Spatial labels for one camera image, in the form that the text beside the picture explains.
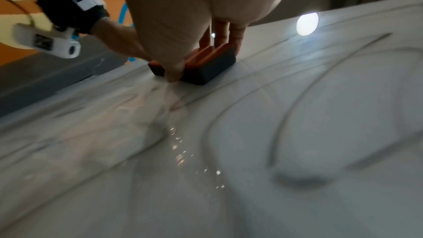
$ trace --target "white marble countertop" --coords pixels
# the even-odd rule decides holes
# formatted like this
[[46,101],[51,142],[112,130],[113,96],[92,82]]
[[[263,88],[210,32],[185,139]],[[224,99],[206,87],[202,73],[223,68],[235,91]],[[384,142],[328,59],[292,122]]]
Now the white marble countertop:
[[0,237],[421,237],[423,0],[295,23],[205,86],[136,63],[3,118]]

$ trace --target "marble surface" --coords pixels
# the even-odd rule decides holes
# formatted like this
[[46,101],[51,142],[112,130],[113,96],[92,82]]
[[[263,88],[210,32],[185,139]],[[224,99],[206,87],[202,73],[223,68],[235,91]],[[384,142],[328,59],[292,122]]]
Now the marble surface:
[[423,233],[423,0],[249,28],[205,86],[141,63],[0,122],[0,237]]

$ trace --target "wrist strap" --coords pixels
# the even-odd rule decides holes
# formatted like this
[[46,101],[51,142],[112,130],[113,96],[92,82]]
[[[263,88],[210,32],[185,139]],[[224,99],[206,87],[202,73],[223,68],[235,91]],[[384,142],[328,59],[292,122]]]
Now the wrist strap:
[[37,0],[37,4],[54,25],[79,33],[90,33],[99,19],[109,17],[103,0]]

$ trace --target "human hand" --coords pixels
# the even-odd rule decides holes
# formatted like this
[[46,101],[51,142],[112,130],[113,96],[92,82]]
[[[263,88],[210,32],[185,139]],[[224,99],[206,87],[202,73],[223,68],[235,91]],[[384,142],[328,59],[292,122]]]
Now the human hand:
[[247,25],[267,15],[280,0],[126,0],[143,48],[174,82],[184,57],[215,20],[215,46],[232,43],[239,52]]
[[91,33],[118,54],[151,61],[133,27],[122,25],[110,18],[102,18],[94,24]]

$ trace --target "black wire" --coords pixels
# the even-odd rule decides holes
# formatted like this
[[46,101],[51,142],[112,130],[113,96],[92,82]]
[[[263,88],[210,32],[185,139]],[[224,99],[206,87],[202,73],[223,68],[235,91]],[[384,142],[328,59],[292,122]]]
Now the black wire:
[[28,19],[30,20],[30,24],[32,27],[35,27],[35,20],[34,17],[29,13],[29,11],[27,11],[24,7],[22,7],[21,5],[19,5],[18,3],[14,2],[13,0],[6,0],[7,2],[12,3],[13,5],[15,5],[16,7],[18,7],[18,9],[20,9],[23,13],[25,13],[28,16]]

